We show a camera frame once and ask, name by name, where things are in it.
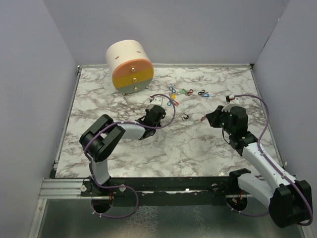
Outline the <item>red S carabiner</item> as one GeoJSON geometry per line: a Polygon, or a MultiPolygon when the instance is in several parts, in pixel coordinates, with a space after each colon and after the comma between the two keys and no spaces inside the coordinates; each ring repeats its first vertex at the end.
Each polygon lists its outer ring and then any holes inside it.
{"type": "Polygon", "coordinates": [[[187,96],[190,96],[192,93],[193,93],[193,90],[190,89],[189,91],[187,91],[186,95],[187,95],[187,96]]]}

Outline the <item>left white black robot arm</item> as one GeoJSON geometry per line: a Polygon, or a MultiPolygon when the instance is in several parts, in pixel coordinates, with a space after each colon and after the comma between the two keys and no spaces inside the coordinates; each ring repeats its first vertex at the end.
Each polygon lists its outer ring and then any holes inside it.
{"type": "Polygon", "coordinates": [[[107,158],[121,139],[146,139],[153,136],[160,121],[165,117],[165,109],[154,105],[146,110],[146,115],[136,122],[121,124],[109,115],[102,115],[80,137],[79,143],[89,155],[91,177],[94,178],[92,190],[97,195],[109,191],[110,179],[107,158]]]}

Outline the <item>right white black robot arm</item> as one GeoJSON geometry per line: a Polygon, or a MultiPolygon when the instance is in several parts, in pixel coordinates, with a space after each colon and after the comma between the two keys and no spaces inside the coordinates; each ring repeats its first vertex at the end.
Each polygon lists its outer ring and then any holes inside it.
{"type": "Polygon", "coordinates": [[[280,228],[310,225],[313,219],[311,186],[287,173],[263,150],[259,140],[248,130],[246,110],[239,106],[225,110],[218,106],[205,117],[211,127],[221,128],[229,135],[230,146],[263,178],[258,179],[247,169],[233,171],[229,174],[228,190],[252,195],[268,209],[271,219],[280,228]]]}

